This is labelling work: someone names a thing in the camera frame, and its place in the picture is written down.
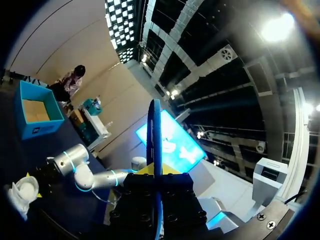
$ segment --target cable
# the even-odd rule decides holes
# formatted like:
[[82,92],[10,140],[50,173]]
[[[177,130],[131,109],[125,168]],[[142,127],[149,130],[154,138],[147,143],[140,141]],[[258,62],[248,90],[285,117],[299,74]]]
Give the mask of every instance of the cable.
[[115,202],[109,201],[109,200],[103,200],[102,198],[100,198],[93,190],[92,190],[93,195],[95,195],[95,197],[97,199],[99,199],[100,201],[107,203],[107,204],[112,204],[113,206],[115,205]]
[[284,204],[288,204],[288,203],[291,202],[293,199],[296,199],[296,198],[304,195],[304,194],[307,193],[307,192],[308,192],[307,190],[298,192],[296,195],[294,195],[294,196],[290,197],[288,200],[286,200],[286,201],[284,202]]

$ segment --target blue display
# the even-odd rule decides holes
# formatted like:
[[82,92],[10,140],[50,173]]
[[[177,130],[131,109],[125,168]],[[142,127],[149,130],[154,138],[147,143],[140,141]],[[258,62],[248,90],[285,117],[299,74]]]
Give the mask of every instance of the blue display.
[[[147,124],[135,132],[147,145]],[[206,154],[166,111],[161,112],[162,162],[180,173],[189,172]]]

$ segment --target white machine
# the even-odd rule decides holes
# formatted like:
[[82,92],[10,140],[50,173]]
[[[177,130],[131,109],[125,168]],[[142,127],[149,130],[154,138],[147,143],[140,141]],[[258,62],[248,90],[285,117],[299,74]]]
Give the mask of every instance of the white machine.
[[256,204],[268,206],[284,184],[287,174],[287,164],[261,158],[253,172],[252,199]]
[[[255,204],[247,213],[245,222],[257,215],[261,206],[267,207],[274,200],[285,182],[287,173],[288,165],[285,163],[265,157],[258,161],[253,172],[252,199]],[[221,228],[225,234],[245,223],[231,212],[226,211],[222,202],[214,197],[198,200],[203,210],[207,212],[206,225],[209,230]]]

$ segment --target black table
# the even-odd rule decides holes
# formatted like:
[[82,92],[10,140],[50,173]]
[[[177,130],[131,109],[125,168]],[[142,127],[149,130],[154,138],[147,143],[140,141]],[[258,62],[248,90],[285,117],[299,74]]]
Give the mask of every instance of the black table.
[[[76,144],[84,145],[65,115],[63,124],[56,132],[20,140],[13,97],[13,92],[0,91],[0,178],[4,184],[16,182],[36,166],[43,166],[46,164],[46,157],[57,156]],[[90,152],[89,161],[89,167],[94,174],[105,171]],[[92,222],[103,223],[106,203],[98,200],[92,192],[78,190],[73,174],[52,187],[51,196],[38,198],[32,206],[43,209],[72,233],[89,231]],[[108,199],[109,190],[96,193],[102,199]]]

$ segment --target person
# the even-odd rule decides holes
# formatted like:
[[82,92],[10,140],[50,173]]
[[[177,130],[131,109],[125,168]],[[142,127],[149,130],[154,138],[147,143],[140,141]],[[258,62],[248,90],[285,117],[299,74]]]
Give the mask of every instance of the person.
[[74,70],[68,72],[62,79],[54,84],[47,86],[53,91],[54,97],[58,102],[68,102],[82,84],[82,77],[86,73],[86,67],[78,65]]

